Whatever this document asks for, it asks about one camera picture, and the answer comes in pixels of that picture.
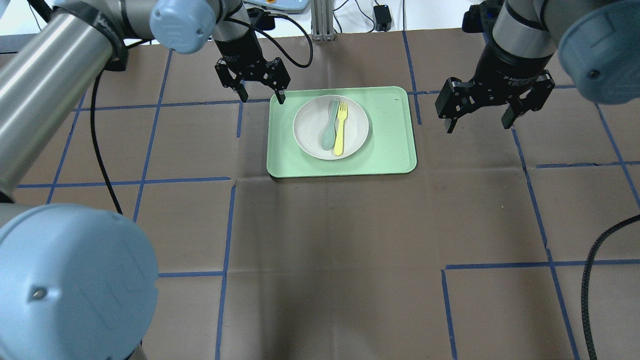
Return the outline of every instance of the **metal bracket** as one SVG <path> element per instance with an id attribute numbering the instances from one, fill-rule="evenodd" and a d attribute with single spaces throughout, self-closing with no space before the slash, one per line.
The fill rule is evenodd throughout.
<path id="1" fill-rule="evenodd" d="M 333 0 L 311 0 L 311 38 L 334 41 Z"/>

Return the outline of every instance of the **power adapter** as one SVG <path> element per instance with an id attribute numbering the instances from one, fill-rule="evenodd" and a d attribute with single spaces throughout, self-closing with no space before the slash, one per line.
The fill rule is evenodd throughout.
<path id="1" fill-rule="evenodd" d="M 373 19 L 376 21 L 376 31 L 391 30 L 391 11 L 387 5 L 373 7 Z"/>

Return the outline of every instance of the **screw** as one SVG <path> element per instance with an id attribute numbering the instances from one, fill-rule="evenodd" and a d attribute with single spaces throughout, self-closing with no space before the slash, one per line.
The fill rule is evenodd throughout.
<path id="1" fill-rule="evenodd" d="M 43 288 L 39 288 L 33 292 L 33 295 L 31 297 L 33 297 L 33 300 L 40 300 L 45 296 L 47 296 L 47 290 Z"/>

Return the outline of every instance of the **table surface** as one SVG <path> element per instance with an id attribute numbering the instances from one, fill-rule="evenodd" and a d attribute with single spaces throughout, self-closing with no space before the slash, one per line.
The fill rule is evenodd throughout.
<path id="1" fill-rule="evenodd" d="M 303 38 L 287 38 L 307 55 Z M 263 43 L 265 56 L 277 56 Z M 640 102 L 558 88 L 504 130 L 485 108 L 445 134 L 449 76 L 468 79 L 481 35 L 458 29 L 342 35 L 316 43 L 291 90 L 400 86 L 418 155 L 410 174 L 273 179 L 269 89 L 222 88 L 212 44 L 183 56 L 134 49 L 102 78 L 97 134 L 125 215 L 148 234 L 161 278 L 150 359 L 586 359 L 582 262 L 639 211 Z M 0 56 L 0 66 L 10 56 Z M 111 209 L 85 98 L 15 192 L 18 202 Z M 602 357 L 635 359 L 635 225 L 602 247 L 591 323 Z"/>

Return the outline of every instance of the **plastic utensil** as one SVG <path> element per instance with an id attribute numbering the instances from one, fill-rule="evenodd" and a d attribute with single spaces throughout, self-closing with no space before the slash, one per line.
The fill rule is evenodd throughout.
<path id="1" fill-rule="evenodd" d="M 323 150 L 331 150 L 335 144 L 335 118 L 338 115 L 339 104 L 340 102 L 338 100 L 334 100 L 331 103 L 329 121 L 326 123 L 326 129 L 324 129 L 322 140 L 320 141 Z"/>
<path id="2" fill-rule="evenodd" d="M 338 106 L 338 133 L 335 136 L 335 145 L 333 153 L 336 156 L 342 155 L 344 152 L 344 121 L 347 120 L 349 110 L 346 102 L 340 102 Z"/>

